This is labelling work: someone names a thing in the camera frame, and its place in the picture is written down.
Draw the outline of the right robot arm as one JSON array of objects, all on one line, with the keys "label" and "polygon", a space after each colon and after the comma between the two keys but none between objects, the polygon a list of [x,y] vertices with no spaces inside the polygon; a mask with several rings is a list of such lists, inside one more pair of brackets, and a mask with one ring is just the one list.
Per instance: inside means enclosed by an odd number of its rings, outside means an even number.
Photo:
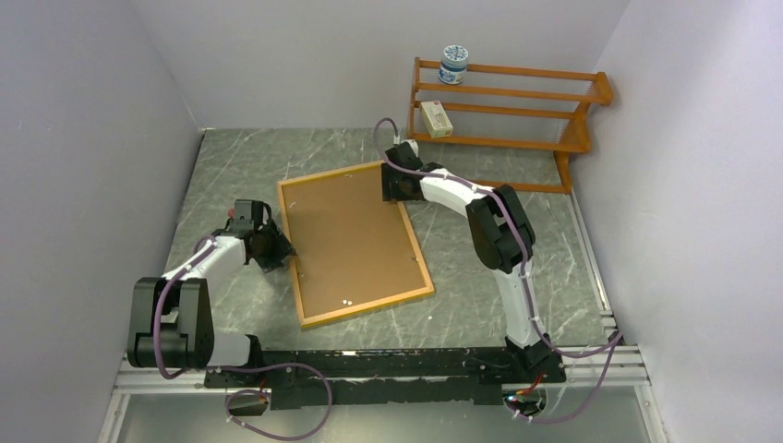
[{"label": "right robot arm", "polygon": [[532,284],[536,236],[515,190],[481,186],[441,165],[425,164],[413,140],[381,153],[381,189],[385,201],[436,203],[465,217],[479,261],[495,277],[506,316],[509,374],[531,382],[550,355],[540,326]]}]

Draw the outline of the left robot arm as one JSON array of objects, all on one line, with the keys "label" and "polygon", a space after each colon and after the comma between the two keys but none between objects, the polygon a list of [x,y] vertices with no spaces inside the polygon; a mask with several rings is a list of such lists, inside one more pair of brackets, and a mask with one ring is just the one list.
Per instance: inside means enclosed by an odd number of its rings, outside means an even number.
[{"label": "left robot arm", "polygon": [[211,291],[250,263],[269,272],[282,267],[294,252],[269,204],[238,199],[224,227],[201,237],[184,263],[135,283],[126,345],[129,364],[155,368],[166,379],[190,369],[227,369],[238,386],[256,386],[265,366],[259,339],[217,331]]}]

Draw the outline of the small white green box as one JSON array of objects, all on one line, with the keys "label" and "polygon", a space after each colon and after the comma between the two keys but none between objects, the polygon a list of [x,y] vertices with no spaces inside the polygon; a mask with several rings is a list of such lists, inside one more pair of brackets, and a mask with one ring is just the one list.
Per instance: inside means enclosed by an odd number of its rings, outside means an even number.
[{"label": "small white green box", "polygon": [[440,101],[421,102],[419,109],[431,138],[446,138],[452,135],[452,122]]}]

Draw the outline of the blue white jar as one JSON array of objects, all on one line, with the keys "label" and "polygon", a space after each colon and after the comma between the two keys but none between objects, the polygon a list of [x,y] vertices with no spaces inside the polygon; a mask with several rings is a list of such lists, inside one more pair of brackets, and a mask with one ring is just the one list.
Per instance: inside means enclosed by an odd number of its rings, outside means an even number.
[{"label": "blue white jar", "polygon": [[446,46],[440,59],[440,82],[447,85],[460,85],[464,81],[464,73],[469,64],[468,58],[469,53],[462,45]]}]

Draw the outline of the orange wooden shelf rack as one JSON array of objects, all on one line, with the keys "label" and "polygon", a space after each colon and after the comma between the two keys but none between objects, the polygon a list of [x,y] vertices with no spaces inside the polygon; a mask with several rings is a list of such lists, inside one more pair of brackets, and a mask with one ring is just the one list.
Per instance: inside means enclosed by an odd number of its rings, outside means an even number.
[{"label": "orange wooden shelf rack", "polygon": [[[491,150],[546,153],[557,174],[552,184],[520,179],[519,191],[572,192],[570,160],[592,149],[588,115],[614,101],[603,71],[575,72],[519,66],[470,64],[460,85],[440,82],[439,62],[417,57],[406,120],[408,138],[418,142]],[[449,116],[450,137],[431,138],[420,103],[440,101]]]}]

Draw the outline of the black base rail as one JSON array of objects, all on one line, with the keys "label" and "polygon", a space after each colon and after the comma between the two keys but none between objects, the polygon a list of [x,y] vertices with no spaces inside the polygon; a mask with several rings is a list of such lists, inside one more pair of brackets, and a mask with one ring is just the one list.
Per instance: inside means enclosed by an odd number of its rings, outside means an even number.
[{"label": "black base rail", "polygon": [[304,406],[387,402],[471,401],[500,405],[513,389],[537,382],[561,383],[561,357],[529,370],[500,347],[265,351],[262,373],[222,369],[207,372],[208,389],[266,388],[274,410]]}]

